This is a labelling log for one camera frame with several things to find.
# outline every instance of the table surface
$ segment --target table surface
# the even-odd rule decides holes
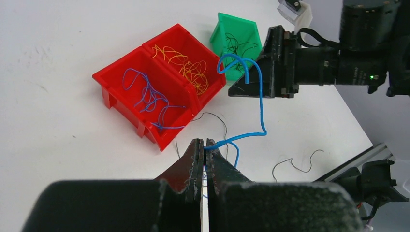
[[[154,178],[178,159],[174,143],[160,152],[105,107],[93,73],[176,23],[209,47],[218,12],[257,22],[264,41],[270,26],[293,29],[277,6],[272,0],[1,1],[0,231],[21,229],[54,181]],[[273,181],[273,166],[287,158],[306,170],[310,154],[322,149],[307,174],[289,163],[275,169],[278,181],[312,181],[372,146],[334,86],[302,86],[294,99],[267,99],[264,107],[268,135],[237,141],[238,169],[251,180]],[[261,131],[258,99],[229,98],[227,87],[203,112],[219,115],[228,137]],[[223,134],[222,123],[205,115],[178,135],[180,152],[192,138]],[[235,150],[229,151],[233,163]]]

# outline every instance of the blue wire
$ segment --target blue wire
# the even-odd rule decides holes
[[[125,75],[128,71],[134,71],[137,73],[137,75],[134,77],[134,80],[132,81],[132,83],[128,86],[125,87],[124,86],[124,79],[125,79]],[[148,76],[143,73],[140,72],[136,69],[133,68],[128,68],[125,70],[124,75],[122,76],[122,87],[124,88],[124,90],[128,90],[130,89],[134,83],[135,80],[139,77],[142,76],[143,79],[146,81],[146,86],[142,89],[142,99],[137,102],[134,107],[138,106],[140,103],[145,103],[146,106],[144,109],[142,109],[140,111],[140,113],[142,112],[152,112],[155,110],[155,108],[157,107],[157,101],[158,100],[163,100],[165,102],[165,106],[161,109],[160,113],[158,114],[158,122],[151,122],[152,125],[154,125],[155,127],[158,127],[160,129],[160,131],[162,129],[179,129],[179,128],[184,128],[184,126],[179,126],[179,127],[165,127],[163,126],[164,122],[165,122],[165,113],[167,112],[168,108],[185,108],[185,106],[174,106],[174,105],[169,105],[169,101],[166,98],[166,96],[160,92],[158,92],[157,90],[154,89],[154,87],[152,87],[151,83],[148,80]],[[146,100],[146,95],[147,93],[149,93],[149,98],[148,100]]]
[[[220,70],[220,66],[222,64],[222,61],[228,57],[234,58],[235,60],[233,62],[231,62],[228,66],[226,66],[224,69]],[[217,72],[219,74],[223,74],[225,73],[228,69],[230,69],[232,66],[234,66],[237,63],[240,63],[243,67],[244,67],[244,71],[245,71],[245,84],[249,84],[249,70],[248,70],[248,66],[246,65],[245,61],[251,62],[256,69],[258,70],[258,74],[259,74],[259,106],[260,106],[260,120],[261,120],[261,127],[262,127],[262,131],[263,132],[253,132],[253,133],[245,133],[245,134],[241,134],[241,135],[237,135],[234,136],[232,138],[229,138],[227,140],[221,140],[219,142],[217,142],[215,145],[212,146],[205,146],[204,149],[205,150],[213,150],[213,149],[217,149],[221,146],[224,146],[226,144],[231,144],[233,145],[237,152],[236,152],[236,160],[235,160],[235,165],[234,167],[236,168],[236,166],[238,165],[238,160],[239,160],[239,148],[237,145],[235,145],[233,143],[233,141],[238,140],[238,139],[243,139],[243,138],[247,138],[247,137],[252,137],[252,136],[266,136],[267,135],[267,131],[264,125],[264,105],[263,105],[263,92],[262,92],[262,86],[263,86],[263,80],[262,80],[262,71],[261,68],[259,67],[259,65],[252,59],[248,59],[248,58],[241,58],[237,55],[234,54],[226,54],[223,55],[217,64]]]

